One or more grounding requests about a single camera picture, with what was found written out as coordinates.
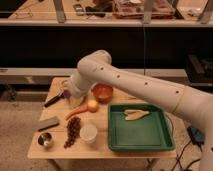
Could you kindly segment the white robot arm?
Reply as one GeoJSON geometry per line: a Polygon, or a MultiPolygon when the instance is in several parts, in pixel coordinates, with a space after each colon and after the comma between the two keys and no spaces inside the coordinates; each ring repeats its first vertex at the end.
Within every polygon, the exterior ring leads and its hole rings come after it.
{"type": "Polygon", "coordinates": [[[118,69],[111,63],[111,55],[105,50],[81,58],[69,78],[71,95],[83,97],[95,83],[103,83],[186,120],[205,135],[199,171],[213,171],[213,94],[118,69]]]}

